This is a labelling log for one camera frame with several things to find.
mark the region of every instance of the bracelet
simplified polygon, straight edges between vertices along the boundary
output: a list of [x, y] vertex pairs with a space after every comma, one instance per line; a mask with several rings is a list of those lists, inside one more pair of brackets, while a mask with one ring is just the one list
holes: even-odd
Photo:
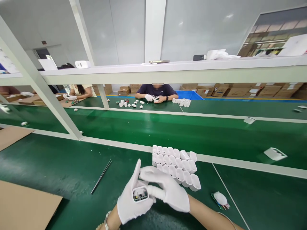
[[[108, 213], [106, 214], [105, 221], [104, 221], [104, 223], [105, 223], [105, 229], [106, 229], [106, 230], [109, 230], [109, 226], [108, 226], [108, 224], [107, 224], [107, 220], [108, 220], [108, 217], [109, 217], [110, 213], [111, 213], [111, 211], [108, 211]], [[96, 230], [100, 230], [101, 227], [102, 227], [102, 224], [98, 225], [98, 227], [96, 228]]]

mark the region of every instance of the white paper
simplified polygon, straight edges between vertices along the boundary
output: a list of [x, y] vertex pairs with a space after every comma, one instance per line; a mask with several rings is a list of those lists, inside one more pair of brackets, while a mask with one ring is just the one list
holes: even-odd
[[250, 93], [257, 93], [257, 92], [258, 92], [258, 89], [251, 89], [249, 92], [250, 92]]

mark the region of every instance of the dark t-shirt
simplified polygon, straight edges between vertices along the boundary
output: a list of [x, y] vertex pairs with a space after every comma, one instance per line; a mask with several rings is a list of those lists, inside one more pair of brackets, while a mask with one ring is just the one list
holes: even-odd
[[176, 94], [176, 91], [169, 84], [162, 85], [159, 89], [155, 89], [152, 84], [143, 84], [137, 91], [140, 94], [149, 94], [153, 97], [170, 96]]

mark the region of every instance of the white t-shirt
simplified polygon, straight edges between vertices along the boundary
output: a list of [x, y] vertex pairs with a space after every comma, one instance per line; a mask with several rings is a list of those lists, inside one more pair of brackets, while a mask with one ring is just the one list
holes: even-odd
[[[95, 94], [95, 91], [93, 89], [93, 85], [91, 85], [91, 84], [84, 84], [82, 86], [83, 86], [84, 89], [86, 89], [88, 87], [91, 87], [92, 94], [93, 94], [92, 97], [97, 97], [96, 94]], [[75, 91], [76, 96], [81, 96], [81, 93], [79, 93], [78, 88], [75, 85], [69, 85], [69, 87]]]

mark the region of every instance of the hand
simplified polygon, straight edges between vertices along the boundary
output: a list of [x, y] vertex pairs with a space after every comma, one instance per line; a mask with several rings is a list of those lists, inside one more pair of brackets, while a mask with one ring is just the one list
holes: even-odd
[[117, 211], [122, 224], [145, 214], [151, 208], [153, 203], [156, 203], [156, 199], [151, 196], [147, 200], [138, 203], [133, 200], [132, 190], [134, 188], [148, 186], [146, 182], [138, 180], [140, 167], [141, 160], [139, 159], [132, 177], [117, 200]]
[[149, 195], [163, 200], [164, 203], [168, 203], [176, 211], [190, 211], [188, 194], [170, 175], [161, 172], [153, 166], [141, 168], [140, 171], [140, 178], [142, 180], [158, 183], [163, 189], [148, 185]]
[[74, 100], [77, 100], [77, 96], [68, 95], [66, 99], [69, 99], [69, 100], [71, 100], [71, 101], [74, 101]]
[[144, 97], [148, 102], [152, 102], [154, 97], [149, 95], [149, 94], [146, 94], [145, 97]]
[[155, 103], [161, 103], [166, 101], [166, 97], [157, 97], [156, 100], [154, 101]]

